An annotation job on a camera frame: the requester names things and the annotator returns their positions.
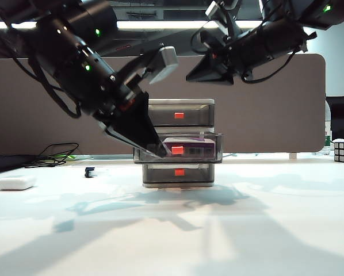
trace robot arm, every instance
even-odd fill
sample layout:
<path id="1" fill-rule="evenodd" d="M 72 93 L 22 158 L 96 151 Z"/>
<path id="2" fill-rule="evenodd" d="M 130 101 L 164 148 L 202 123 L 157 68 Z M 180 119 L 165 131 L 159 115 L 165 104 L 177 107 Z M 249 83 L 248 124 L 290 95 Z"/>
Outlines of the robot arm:
<path id="1" fill-rule="evenodd" d="M 37 21 L 34 29 L 12 32 L 22 39 L 35 78 L 68 115 L 78 118 L 85 112 L 107 134 L 152 154 L 166 154 L 148 116 L 148 94 L 139 83 L 145 78 L 159 81 L 176 68 L 173 47 L 149 51 L 116 72 L 96 52 L 117 31 L 107 1 L 0 0 L 0 16 L 8 26 Z M 57 95 L 43 69 L 74 101 L 76 112 Z"/>
<path id="2" fill-rule="evenodd" d="M 233 1 L 238 10 L 241 0 Z M 202 61 L 186 77 L 192 82 L 234 84 L 238 76 L 245 83 L 265 81 L 286 66 L 298 51 L 307 51 L 304 26 L 326 30 L 344 22 L 344 0 L 259 0 L 263 21 L 259 27 L 243 33 L 225 9 L 232 0 L 213 1 L 206 14 L 220 27 L 221 36 L 202 30 L 198 39 L 206 51 Z M 292 52 L 276 72 L 253 79 L 253 69 Z"/>

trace white object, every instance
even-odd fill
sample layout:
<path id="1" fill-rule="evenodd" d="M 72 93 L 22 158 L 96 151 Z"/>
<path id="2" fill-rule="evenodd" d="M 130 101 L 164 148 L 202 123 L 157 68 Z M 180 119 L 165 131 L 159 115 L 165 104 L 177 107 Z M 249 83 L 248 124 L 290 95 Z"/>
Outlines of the white object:
<path id="1" fill-rule="evenodd" d="M 26 190 L 33 187 L 36 178 L 31 175 L 17 175 L 0 179 L 0 190 Z"/>
<path id="2" fill-rule="evenodd" d="M 344 139 L 337 138 L 337 139 L 334 139 L 332 142 L 333 143 L 343 143 Z"/>

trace plastic drawer unit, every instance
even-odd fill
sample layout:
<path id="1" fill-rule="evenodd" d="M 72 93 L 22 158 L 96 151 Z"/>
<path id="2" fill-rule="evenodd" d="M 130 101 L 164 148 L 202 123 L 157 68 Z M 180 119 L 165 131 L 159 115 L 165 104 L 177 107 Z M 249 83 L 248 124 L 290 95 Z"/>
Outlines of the plastic drawer unit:
<path id="1" fill-rule="evenodd" d="M 144 164 L 144 187 L 212 187 L 214 164 Z"/>
<path id="2" fill-rule="evenodd" d="M 221 163 L 223 156 L 223 135 L 204 134 L 159 134 L 167 151 L 160 158 L 139 149 L 134 149 L 135 163 Z"/>
<path id="3" fill-rule="evenodd" d="M 212 127 L 214 99 L 150 99 L 149 117 L 155 127 Z"/>

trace gray partition panel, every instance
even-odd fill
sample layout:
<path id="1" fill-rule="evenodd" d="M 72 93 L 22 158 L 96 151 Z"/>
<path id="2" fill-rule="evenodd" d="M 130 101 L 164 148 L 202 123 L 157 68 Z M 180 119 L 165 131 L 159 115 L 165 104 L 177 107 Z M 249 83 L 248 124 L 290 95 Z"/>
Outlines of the gray partition panel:
<path id="1" fill-rule="evenodd" d="M 286 57 L 256 70 L 273 72 Z M 119 69 L 130 58 L 109 57 Z M 213 98 L 216 130 L 225 152 L 312 152 L 324 143 L 325 63 L 319 55 L 295 55 L 277 76 L 257 85 L 185 82 L 200 57 L 179 57 L 163 82 L 142 88 L 151 98 Z M 132 149 L 105 136 L 88 116 L 69 118 L 12 60 L 0 60 L 0 154 L 37 154 L 51 143 L 78 142 L 83 154 L 127 154 Z"/>

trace cable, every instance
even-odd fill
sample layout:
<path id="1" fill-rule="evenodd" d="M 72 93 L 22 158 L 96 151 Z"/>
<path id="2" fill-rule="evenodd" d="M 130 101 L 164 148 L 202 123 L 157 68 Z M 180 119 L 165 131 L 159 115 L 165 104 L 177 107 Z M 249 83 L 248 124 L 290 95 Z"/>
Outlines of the cable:
<path id="1" fill-rule="evenodd" d="M 298 52 L 299 49 L 296 48 L 293 50 L 292 54 L 287 58 L 287 61 L 285 62 L 285 64 L 283 64 L 279 69 L 277 69 L 274 73 L 270 74 L 269 76 L 266 76 L 264 78 L 261 78 L 261 79 L 254 79 L 254 80 L 246 80 L 244 75 L 241 76 L 241 80 L 244 82 L 244 83 L 247 83 L 247 84 L 255 84 L 255 83 L 260 83 L 260 82 L 264 82 L 268 79 L 270 79 L 271 77 L 273 77 L 274 75 L 276 75 L 277 73 L 279 73 L 283 68 L 285 68 L 287 66 L 287 64 L 291 61 L 291 59 L 293 58 L 293 56 L 296 54 L 296 52 Z"/>
<path id="2" fill-rule="evenodd" d="M 33 78 L 34 80 L 36 80 L 37 82 L 40 82 L 40 80 L 38 79 L 38 77 L 36 75 L 34 75 L 33 73 L 31 73 L 28 69 L 25 68 L 24 65 L 22 65 L 22 63 L 17 59 L 16 57 L 16 53 L 11 49 L 11 47 L 9 47 L 6 43 L 6 41 L 3 39 L 3 37 L 0 34 L 0 42 L 3 45 L 3 47 L 8 51 L 8 53 L 10 53 L 11 58 L 13 59 L 13 61 L 16 63 L 16 65 L 19 66 L 20 69 L 23 70 L 23 72 L 25 72 L 29 77 Z M 63 91 L 62 88 L 51 85 L 51 87 L 57 91 Z"/>
<path id="3" fill-rule="evenodd" d="M 232 21 L 231 15 L 223 6 L 221 6 L 222 12 L 227 22 L 228 36 L 233 39 L 235 37 L 234 22 Z"/>
<path id="4" fill-rule="evenodd" d="M 50 155 L 43 155 L 51 147 L 59 147 L 65 145 L 73 145 L 73 147 L 66 151 L 56 152 Z M 63 165 L 66 163 L 66 158 L 68 158 L 78 147 L 78 143 L 51 144 L 37 155 L 36 160 L 26 164 L 25 168 L 56 167 L 59 165 Z"/>
<path id="5" fill-rule="evenodd" d="M 67 113 L 72 118 L 80 118 L 81 117 L 81 109 L 80 104 L 78 101 L 75 101 L 70 97 L 70 99 L 76 104 L 76 113 L 72 112 L 68 106 L 65 104 L 64 101 L 55 93 L 54 89 L 49 84 L 47 78 L 44 75 L 43 69 L 40 67 L 40 64 L 35 56 L 29 57 L 29 65 L 33 69 L 34 73 L 37 75 L 41 85 L 43 85 L 44 89 L 48 93 L 48 95 L 58 104 L 58 106 Z"/>
<path id="6" fill-rule="evenodd" d="M 256 28 L 252 29 L 251 31 L 247 32 L 243 37 L 240 37 L 240 39 L 244 39 L 245 37 L 247 37 L 248 35 L 250 35 L 252 32 L 255 32 L 256 30 L 259 30 L 261 28 L 263 28 L 264 23 L 268 22 L 268 20 L 272 17 L 272 15 L 277 12 L 278 9 L 280 9 L 282 7 L 282 3 L 279 4 L 274 10 L 272 10 L 268 16 L 266 18 L 263 19 L 263 21 L 260 23 L 259 26 L 257 26 Z M 218 50 L 217 52 L 225 52 L 227 48 L 229 48 L 233 43 L 235 43 L 236 41 L 232 41 L 230 43 L 227 43 L 223 49 Z"/>

